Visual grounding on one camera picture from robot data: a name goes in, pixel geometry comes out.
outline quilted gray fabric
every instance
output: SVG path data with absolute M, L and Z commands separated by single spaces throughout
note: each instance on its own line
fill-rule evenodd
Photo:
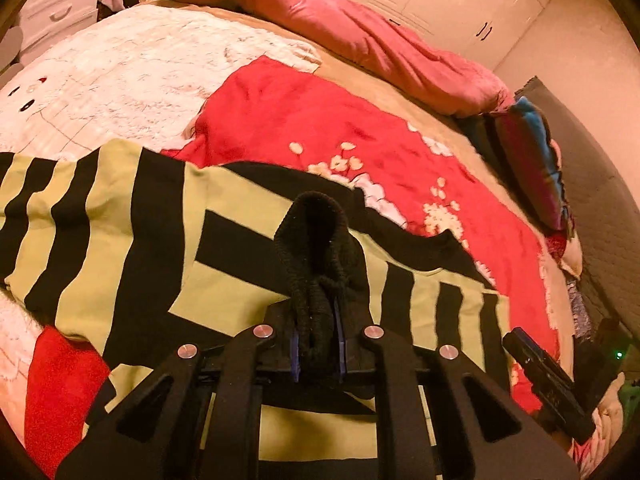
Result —
M 545 114 L 584 253 L 580 284 L 594 324 L 618 314 L 640 340 L 640 211 L 612 161 L 537 77 L 518 92 Z

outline silver bolt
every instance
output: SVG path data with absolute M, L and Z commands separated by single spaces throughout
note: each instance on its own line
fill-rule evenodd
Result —
M 258 325 L 254 328 L 254 335 L 261 339 L 265 339 L 273 334 L 273 327 L 271 325 Z
M 182 359 L 191 359 L 198 353 L 198 347 L 196 345 L 187 344 L 178 348 L 178 356 Z
M 381 326 L 378 325 L 370 325 L 364 329 L 364 335 L 369 339 L 380 339 L 383 335 L 385 335 L 385 331 L 382 330 Z
M 440 355 L 445 359 L 455 359 L 459 354 L 460 352 L 458 352 L 458 349 L 453 345 L 444 345 L 440 347 Z

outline black door handle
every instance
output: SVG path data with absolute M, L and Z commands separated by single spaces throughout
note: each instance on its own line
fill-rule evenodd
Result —
M 489 22 L 484 22 L 484 27 L 480 29 L 480 32 L 476 34 L 476 38 L 482 34 L 482 31 L 486 29 L 486 26 L 489 25 Z
M 482 38 L 482 40 L 480 40 L 480 41 L 484 41 L 484 40 L 486 40 L 487 36 L 488 36 L 489 34 L 491 34 L 491 31 L 492 31 L 492 30 L 494 30 L 494 28 L 493 28 L 493 27 L 489 27 L 489 32 L 488 32 L 488 33 L 486 33 L 486 34 L 484 35 L 484 38 Z

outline red fabric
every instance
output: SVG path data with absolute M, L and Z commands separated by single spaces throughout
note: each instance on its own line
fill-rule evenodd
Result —
M 359 170 L 334 171 L 332 178 L 353 180 L 367 173 L 382 186 L 383 192 L 373 190 L 379 197 L 384 194 L 380 211 L 392 210 L 385 201 L 391 202 L 406 219 L 406 227 L 420 235 L 437 233 L 425 224 L 424 205 L 454 200 L 463 228 L 460 240 L 488 267 L 497 290 L 510 298 L 511 326 L 523 327 L 558 357 L 558 338 L 549 327 L 540 277 L 542 249 L 535 234 L 454 156 L 433 153 L 441 146 L 431 150 L 412 129 L 334 83 L 263 56 L 229 76 L 208 99 L 196 120 L 193 141 L 163 153 L 200 168 L 250 160 L 316 173 L 326 173 L 320 162 L 330 166 L 336 156 L 356 157 L 354 166 L 362 164 Z M 345 150 L 345 142 L 355 148 Z M 440 190 L 444 199 L 437 196 Z M 522 371 L 518 373 L 513 397 L 532 412 L 540 402 Z
M 82 427 L 109 367 L 89 345 L 46 327 L 27 380 L 24 447 L 49 477 L 82 439 Z
M 493 72 L 431 48 L 408 28 L 351 0 L 238 0 L 254 14 L 343 56 L 444 115 L 469 117 L 514 104 Z

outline pink blanket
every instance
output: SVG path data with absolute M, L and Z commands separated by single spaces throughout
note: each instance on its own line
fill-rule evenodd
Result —
M 351 0 L 239 0 L 247 12 L 315 41 L 397 86 L 434 111 L 459 118 L 514 103 L 490 70 L 428 47 Z

